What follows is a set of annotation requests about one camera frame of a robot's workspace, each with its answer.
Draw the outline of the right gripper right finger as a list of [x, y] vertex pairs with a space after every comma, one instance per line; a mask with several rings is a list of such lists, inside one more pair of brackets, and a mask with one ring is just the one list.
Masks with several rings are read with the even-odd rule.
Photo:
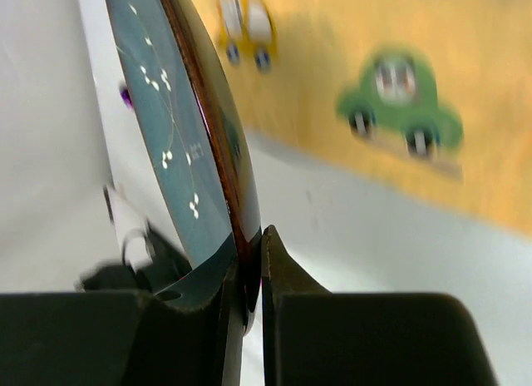
[[470, 311], [441, 293], [333, 293], [261, 239], [268, 385], [494, 385]]

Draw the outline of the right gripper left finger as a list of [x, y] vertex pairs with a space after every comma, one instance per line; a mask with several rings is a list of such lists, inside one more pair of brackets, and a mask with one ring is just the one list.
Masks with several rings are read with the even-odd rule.
[[238, 384], [238, 248], [227, 238], [155, 295], [3, 294], [2, 384]]

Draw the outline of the dark teal plate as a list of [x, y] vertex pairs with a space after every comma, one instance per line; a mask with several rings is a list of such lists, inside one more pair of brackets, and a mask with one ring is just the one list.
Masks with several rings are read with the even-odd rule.
[[250, 328], [259, 297], [259, 202], [239, 114], [191, 0], [105, 0], [166, 209], [194, 266], [237, 257]]

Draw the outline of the purple metallic spoon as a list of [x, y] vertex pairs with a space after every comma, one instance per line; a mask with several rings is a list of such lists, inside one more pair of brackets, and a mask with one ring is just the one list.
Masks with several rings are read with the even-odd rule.
[[121, 99], [123, 103], [126, 105], [127, 108], [131, 109], [133, 107], [131, 95], [129, 92], [128, 87], [125, 84], [119, 85], [119, 93], [121, 96]]

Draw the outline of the yellow car print cloth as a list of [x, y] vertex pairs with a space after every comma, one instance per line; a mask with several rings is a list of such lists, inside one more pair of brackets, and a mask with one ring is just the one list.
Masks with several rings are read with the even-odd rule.
[[244, 125], [531, 232], [531, 0], [192, 0]]

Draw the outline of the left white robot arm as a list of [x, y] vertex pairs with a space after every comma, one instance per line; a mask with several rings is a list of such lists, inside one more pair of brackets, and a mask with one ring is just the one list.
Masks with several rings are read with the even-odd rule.
[[81, 275], [76, 290], [144, 290], [158, 294], [191, 271], [184, 253], [114, 187], [104, 186], [103, 196], [120, 257], [103, 261]]

